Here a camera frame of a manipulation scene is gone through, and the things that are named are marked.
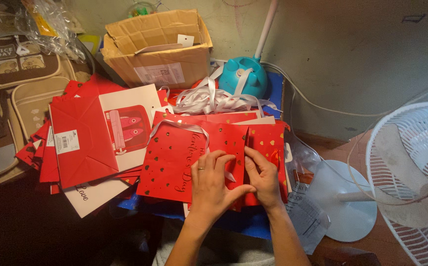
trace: plastic bag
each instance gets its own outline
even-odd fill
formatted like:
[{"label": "plastic bag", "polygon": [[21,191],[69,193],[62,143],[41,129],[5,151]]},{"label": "plastic bag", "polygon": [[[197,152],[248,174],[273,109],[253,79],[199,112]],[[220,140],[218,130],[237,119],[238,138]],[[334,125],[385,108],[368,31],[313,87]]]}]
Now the plastic bag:
[{"label": "plastic bag", "polygon": [[86,56],[76,41],[76,34],[68,27],[63,5],[52,0],[22,0],[24,8],[16,12],[16,27],[40,46],[43,53],[54,52],[77,63],[85,63]]},{"label": "plastic bag", "polygon": [[292,138],[289,143],[285,143],[285,151],[287,154],[284,164],[292,190],[288,194],[288,204],[286,205],[288,210],[305,198],[321,158],[297,138]]}]

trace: white fan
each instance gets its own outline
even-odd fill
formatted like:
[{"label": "white fan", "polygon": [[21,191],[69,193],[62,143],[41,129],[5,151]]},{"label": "white fan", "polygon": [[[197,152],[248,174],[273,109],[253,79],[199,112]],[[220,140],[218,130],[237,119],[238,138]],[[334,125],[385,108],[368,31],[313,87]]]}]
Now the white fan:
[{"label": "white fan", "polygon": [[[366,168],[378,201],[404,202],[428,194],[428,103],[385,116],[371,133]],[[428,265],[428,198],[392,206],[378,202],[384,220],[417,265]]]},{"label": "white fan", "polygon": [[428,103],[401,107],[378,122],[366,167],[369,187],[344,163],[317,166],[308,197],[330,216],[326,235],[347,242],[363,238],[375,224],[378,205],[414,263],[428,265]]}]

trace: cardboard box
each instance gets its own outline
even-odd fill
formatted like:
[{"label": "cardboard box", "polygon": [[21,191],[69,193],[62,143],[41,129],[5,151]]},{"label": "cardboard box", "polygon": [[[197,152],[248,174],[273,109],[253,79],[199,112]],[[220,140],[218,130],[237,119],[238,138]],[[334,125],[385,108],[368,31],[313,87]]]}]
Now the cardboard box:
[{"label": "cardboard box", "polygon": [[[154,83],[187,89],[209,75],[212,41],[197,9],[133,17],[106,29],[104,61],[131,88]],[[194,36],[194,46],[134,54],[149,46],[176,44],[178,34]]]}]

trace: bear print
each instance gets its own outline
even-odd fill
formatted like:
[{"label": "bear print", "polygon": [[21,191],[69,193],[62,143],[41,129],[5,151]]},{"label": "bear print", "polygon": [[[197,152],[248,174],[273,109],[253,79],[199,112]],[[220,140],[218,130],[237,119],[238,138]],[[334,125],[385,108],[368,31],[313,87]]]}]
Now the bear print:
[{"label": "bear print", "polygon": [[22,63],[22,69],[42,68],[45,64],[39,57],[25,57]]},{"label": "bear print", "polygon": [[17,63],[14,61],[7,61],[0,64],[0,74],[11,73],[17,71]]},{"label": "bear print", "polygon": [[36,54],[40,52],[40,49],[37,45],[34,45],[33,43],[27,43],[23,44],[23,47],[27,48],[30,52],[28,54]]}]

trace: wall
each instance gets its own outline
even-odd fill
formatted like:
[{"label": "wall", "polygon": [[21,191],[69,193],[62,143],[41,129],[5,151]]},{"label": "wall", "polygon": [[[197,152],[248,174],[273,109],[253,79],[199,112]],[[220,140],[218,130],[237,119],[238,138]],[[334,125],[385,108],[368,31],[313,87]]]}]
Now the wall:
[{"label": "wall", "polygon": [[[129,0],[75,0],[88,33],[126,17]],[[268,0],[165,0],[159,10],[197,8],[214,44],[213,57],[252,56]],[[405,16],[426,16],[418,23]],[[396,109],[428,89],[428,1],[280,0],[262,60],[281,66],[310,101],[344,112]],[[291,102],[287,86],[285,111]],[[313,107],[296,95],[295,129],[347,140],[376,117]]]}]

